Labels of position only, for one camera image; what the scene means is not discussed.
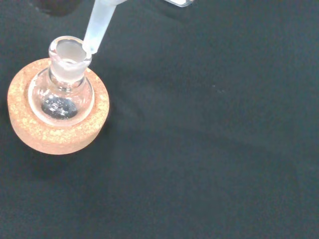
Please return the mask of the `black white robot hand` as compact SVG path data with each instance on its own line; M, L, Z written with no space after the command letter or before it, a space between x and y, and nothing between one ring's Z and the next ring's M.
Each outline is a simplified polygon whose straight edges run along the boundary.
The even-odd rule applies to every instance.
M72 13L81 0L31 0L30 3L41 12L51 16L65 16Z

